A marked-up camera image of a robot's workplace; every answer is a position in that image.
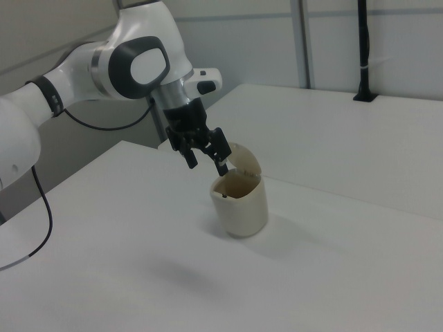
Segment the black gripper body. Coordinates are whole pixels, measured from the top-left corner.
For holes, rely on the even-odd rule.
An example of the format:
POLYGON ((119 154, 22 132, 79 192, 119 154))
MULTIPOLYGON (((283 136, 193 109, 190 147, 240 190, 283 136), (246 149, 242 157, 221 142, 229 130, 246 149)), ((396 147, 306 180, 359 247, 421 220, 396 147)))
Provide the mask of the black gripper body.
POLYGON ((200 98, 174 109, 163 111, 168 122, 168 136, 180 135, 189 138, 207 139, 207 114, 200 98))

